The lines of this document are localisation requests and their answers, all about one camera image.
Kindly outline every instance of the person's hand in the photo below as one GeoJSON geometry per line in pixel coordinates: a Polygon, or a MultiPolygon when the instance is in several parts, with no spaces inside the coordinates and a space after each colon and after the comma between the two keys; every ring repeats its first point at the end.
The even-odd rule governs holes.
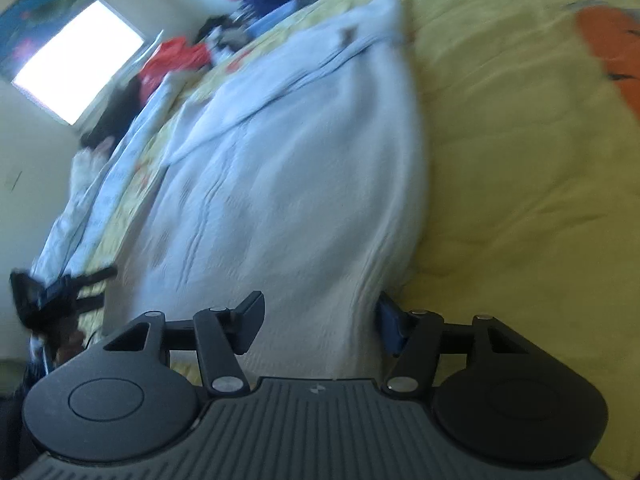
{"type": "Polygon", "coordinates": [[[84,332],[81,330],[76,330],[69,336],[69,340],[64,343],[56,354],[56,365],[60,366],[76,357],[82,350],[84,350],[84,346],[82,343],[84,342],[84,332]]]}

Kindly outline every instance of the bright window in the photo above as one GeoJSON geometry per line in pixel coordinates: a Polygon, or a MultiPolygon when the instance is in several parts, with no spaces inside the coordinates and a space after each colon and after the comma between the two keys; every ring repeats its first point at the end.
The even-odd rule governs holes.
{"type": "Polygon", "coordinates": [[[144,40],[101,1],[41,48],[13,83],[74,124],[144,40]]]}

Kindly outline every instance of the bed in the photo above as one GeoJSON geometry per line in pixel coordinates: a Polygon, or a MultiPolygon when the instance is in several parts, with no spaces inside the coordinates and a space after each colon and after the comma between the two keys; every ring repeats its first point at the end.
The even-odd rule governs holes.
{"type": "MultiPolygon", "coordinates": [[[[193,98],[206,100],[296,31],[369,1],[300,10],[207,73],[193,98]]],[[[490,313],[588,378],[609,406],[593,459],[612,478],[632,478],[640,472],[640,0],[401,2],[431,185],[412,276],[394,299],[447,322],[490,313]]],[[[86,270],[116,257],[174,127],[175,118],[149,141],[86,270]]],[[[88,334],[101,323],[101,312],[81,320],[88,334]]],[[[174,366],[197,381],[193,367],[174,366]]]]}

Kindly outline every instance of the red garment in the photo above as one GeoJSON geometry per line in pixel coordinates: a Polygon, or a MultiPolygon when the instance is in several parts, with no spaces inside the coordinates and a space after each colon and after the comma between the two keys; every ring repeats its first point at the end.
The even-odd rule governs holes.
{"type": "Polygon", "coordinates": [[[164,76],[175,70],[197,70],[211,62],[207,46],[199,43],[187,46],[187,38],[173,38],[165,41],[156,53],[145,63],[140,78],[140,102],[145,105],[156,91],[164,76]]]}

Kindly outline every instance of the blue floral curtain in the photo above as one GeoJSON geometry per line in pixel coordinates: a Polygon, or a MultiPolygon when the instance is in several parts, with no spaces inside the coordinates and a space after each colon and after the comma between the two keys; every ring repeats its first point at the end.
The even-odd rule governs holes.
{"type": "Polygon", "coordinates": [[[9,81],[96,0],[18,0],[0,14],[0,73],[9,81]]]}

